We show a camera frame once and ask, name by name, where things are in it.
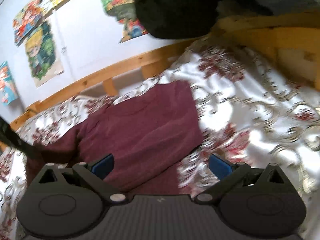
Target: metal screw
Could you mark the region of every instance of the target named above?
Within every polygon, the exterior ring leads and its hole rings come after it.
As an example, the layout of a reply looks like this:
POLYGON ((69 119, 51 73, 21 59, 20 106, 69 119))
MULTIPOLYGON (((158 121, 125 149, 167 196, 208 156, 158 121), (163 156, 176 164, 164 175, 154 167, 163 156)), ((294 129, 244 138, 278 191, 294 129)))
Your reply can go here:
POLYGON ((125 195, 120 194, 120 193, 112 194, 112 195, 110 196, 110 199, 111 199, 113 202, 122 202, 122 201, 125 200, 125 195))
POLYGON ((212 196, 210 194, 200 194, 197 199, 201 202, 209 202, 212 200, 212 196))

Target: blue dress illustration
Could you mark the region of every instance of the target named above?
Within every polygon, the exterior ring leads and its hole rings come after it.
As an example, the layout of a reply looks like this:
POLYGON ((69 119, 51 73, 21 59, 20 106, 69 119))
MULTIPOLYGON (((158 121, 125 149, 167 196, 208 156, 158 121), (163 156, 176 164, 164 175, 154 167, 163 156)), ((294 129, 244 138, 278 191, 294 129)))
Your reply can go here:
POLYGON ((0 92, 2 93, 1 102, 4 105, 8 105, 18 98, 7 61, 0 66, 0 92))

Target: maroon shirt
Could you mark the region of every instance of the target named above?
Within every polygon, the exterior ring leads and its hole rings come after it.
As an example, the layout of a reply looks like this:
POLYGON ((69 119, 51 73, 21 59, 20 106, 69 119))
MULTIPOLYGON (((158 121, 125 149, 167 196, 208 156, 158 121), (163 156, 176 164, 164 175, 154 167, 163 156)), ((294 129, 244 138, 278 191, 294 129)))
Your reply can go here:
POLYGON ((112 153, 105 182, 135 194, 178 194, 177 163, 202 143, 187 82, 155 85, 141 96, 103 107, 27 161, 28 184, 45 163, 92 162, 112 153))

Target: ribbed gray surface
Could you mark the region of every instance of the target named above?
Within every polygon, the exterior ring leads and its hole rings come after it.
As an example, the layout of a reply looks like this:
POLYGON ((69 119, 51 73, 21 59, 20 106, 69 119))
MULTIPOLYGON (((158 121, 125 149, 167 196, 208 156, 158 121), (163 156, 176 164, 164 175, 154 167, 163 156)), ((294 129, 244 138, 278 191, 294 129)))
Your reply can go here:
MULTIPOLYGON (((25 240, 35 240, 27 236, 25 240)), ((188 196, 136 196, 112 207, 93 230, 74 240, 256 240, 220 221, 213 208, 200 206, 188 196)), ((282 240, 300 240, 298 236, 282 240)))

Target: white wall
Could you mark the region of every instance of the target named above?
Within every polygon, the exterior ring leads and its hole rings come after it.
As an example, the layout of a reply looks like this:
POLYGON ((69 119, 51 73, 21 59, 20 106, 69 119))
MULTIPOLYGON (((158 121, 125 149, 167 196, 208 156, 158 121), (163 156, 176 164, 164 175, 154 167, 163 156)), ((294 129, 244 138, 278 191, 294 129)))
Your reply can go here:
MULTIPOLYGON (((37 89, 30 75, 24 44, 15 46, 12 29, 13 18, 29 1, 4 0, 0 6, 0 62, 8 61, 24 107, 108 65, 173 43, 147 34, 119 44, 123 25, 105 14, 100 0, 71 0, 49 16, 65 71, 37 89)), ((0 115, 9 122, 22 113, 21 109, 8 109, 0 106, 0 115)))

